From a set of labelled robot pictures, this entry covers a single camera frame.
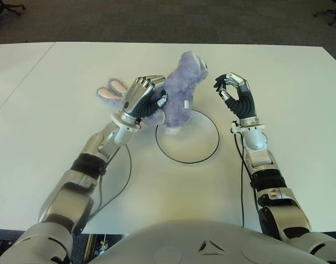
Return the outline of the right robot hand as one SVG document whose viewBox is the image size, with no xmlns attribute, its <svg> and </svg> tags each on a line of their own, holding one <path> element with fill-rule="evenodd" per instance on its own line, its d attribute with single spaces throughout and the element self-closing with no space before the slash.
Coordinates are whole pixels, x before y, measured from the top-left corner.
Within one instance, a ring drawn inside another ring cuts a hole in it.
<svg viewBox="0 0 336 264">
<path fill-rule="evenodd" d="M 256 116 L 253 96 L 248 82 L 235 73 L 223 74 L 215 79 L 214 88 L 223 99 L 228 109 L 239 119 L 252 118 Z M 234 99 L 228 92 L 227 86 L 231 85 L 237 90 L 238 99 Z"/>
</svg>

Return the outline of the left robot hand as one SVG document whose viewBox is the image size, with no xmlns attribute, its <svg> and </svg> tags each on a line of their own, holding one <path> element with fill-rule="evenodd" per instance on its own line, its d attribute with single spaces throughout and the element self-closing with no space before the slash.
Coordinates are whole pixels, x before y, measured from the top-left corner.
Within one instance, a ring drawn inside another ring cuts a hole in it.
<svg viewBox="0 0 336 264">
<path fill-rule="evenodd" d="M 125 95 L 123 111 L 136 119 L 154 114 L 168 101 L 163 90 L 164 82 L 165 77 L 162 75 L 136 78 Z"/>
</svg>

